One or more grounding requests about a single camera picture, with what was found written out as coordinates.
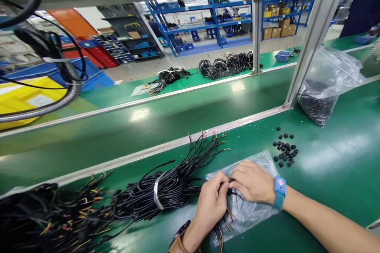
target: plastic bag of black parts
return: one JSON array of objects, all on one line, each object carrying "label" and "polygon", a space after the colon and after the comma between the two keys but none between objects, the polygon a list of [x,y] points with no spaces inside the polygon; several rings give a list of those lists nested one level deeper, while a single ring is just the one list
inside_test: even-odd
[{"label": "plastic bag of black parts", "polygon": [[[266,169],[266,171],[273,177],[278,175],[276,166],[274,165],[273,159],[270,156],[268,150],[252,155],[247,159],[263,166]],[[232,172],[235,170],[235,167],[239,162],[224,167],[221,170],[228,177],[231,177]],[[206,175],[206,180],[210,180],[212,177],[215,176],[217,172],[218,171],[208,173]],[[241,197],[243,197],[243,194],[240,193],[238,190],[234,189],[233,191],[238,193]],[[272,215],[279,213],[279,210],[275,209],[270,204],[249,202],[245,199],[241,200],[236,195],[227,196],[227,206],[230,209],[231,216],[234,219],[234,222],[231,222],[228,214],[224,215],[224,218],[229,228],[231,229],[231,232],[229,232],[225,224],[220,221],[220,227],[223,232],[224,242],[258,225],[260,222],[270,218]],[[219,246],[218,238],[214,232],[211,233],[210,243],[211,248]]]},{"label": "plastic bag of black parts", "polygon": [[359,86],[365,77],[356,58],[321,46],[301,88],[300,105],[316,124],[324,127],[339,95]]}]

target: hand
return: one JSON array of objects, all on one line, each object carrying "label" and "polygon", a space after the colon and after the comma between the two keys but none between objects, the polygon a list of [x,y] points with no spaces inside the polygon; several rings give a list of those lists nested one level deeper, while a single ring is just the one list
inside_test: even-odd
[{"label": "hand", "polygon": [[195,252],[226,213],[228,185],[229,179],[222,171],[203,184],[195,217],[182,238],[183,246],[190,253]]},{"label": "hand", "polygon": [[274,203],[274,177],[257,163],[244,159],[236,166],[231,178],[235,181],[229,187],[239,190],[247,200]]}]

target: gray floor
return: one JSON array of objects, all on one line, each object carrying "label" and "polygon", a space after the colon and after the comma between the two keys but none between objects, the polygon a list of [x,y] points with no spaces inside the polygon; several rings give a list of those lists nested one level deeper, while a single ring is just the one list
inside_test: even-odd
[{"label": "gray floor", "polygon": [[[265,40],[261,42],[261,53],[266,53],[269,51],[281,50],[288,47],[300,46],[302,45],[302,40],[305,34],[306,28],[300,27],[298,29],[297,35],[290,36],[286,38],[276,38]],[[326,34],[325,39],[337,38],[341,32],[341,26],[332,25]],[[199,37],[201,38],[200,42],[194,43],[195,46],[201,46],[210,43],[216,43],[216,39],[213,40],[205,40],[205,33],[199,32]],[[191,35],[181,35],[181,38],[190,43],[192,42]],[[125,65],[121,65],[119,67],[110,68],[105,70],[107,75],[111,77],[112,80],[118,81],[134,81],[139,79],[144,79],[151,77],[157,74],[161,70],[166,70],[169,67],[174,68],[184,68],[190,69],[198,66],[198,62],[202,59],[210,58],[213,60],[215,58],[221,57],[221,55],[230,53],[242,53],[248,52],[252,49],[252,44],[247,45],[239,45],[236,47],[218,49],[215,51],[210,51],[207,53],[197,53],[194,55],[188,55],[184,57],[175,57],[169,48],[165,48],[165,57],[156,60],[148,60],[139,63],[129,63]]]}]

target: blue anti-static wrist strap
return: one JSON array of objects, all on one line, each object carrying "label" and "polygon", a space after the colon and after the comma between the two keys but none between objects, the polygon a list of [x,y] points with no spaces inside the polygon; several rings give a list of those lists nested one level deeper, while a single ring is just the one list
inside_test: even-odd
[{"label": "blue anti-static wrist strap", "polygon": [[282,205],[284,204],[284,199],[286,196],[286,181],[280,176],[276,176],[274,180],[274,191],[276,193],[276,198],[273,203],[273,207],[282,210]]}]

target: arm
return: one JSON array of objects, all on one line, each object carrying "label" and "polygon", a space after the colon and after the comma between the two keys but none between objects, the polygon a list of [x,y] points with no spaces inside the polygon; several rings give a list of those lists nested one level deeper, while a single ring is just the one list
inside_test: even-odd
[{"label": "arm", "polygon": [[193,253],[203,239],[222,219],[227,210],[228,177],[219,171],[210,181],[203,184],[199,195],[197,211],[193,221],[183,234],[178,237],[169,253]]},{"label": "arm", "polygon": [[[252,161],[236,166],[230,188],[247,200],[273,204],[274,178]],[[380,240],[363,227],[287,186],[283,209],[301,222],[329,252],[380,252]]]}]

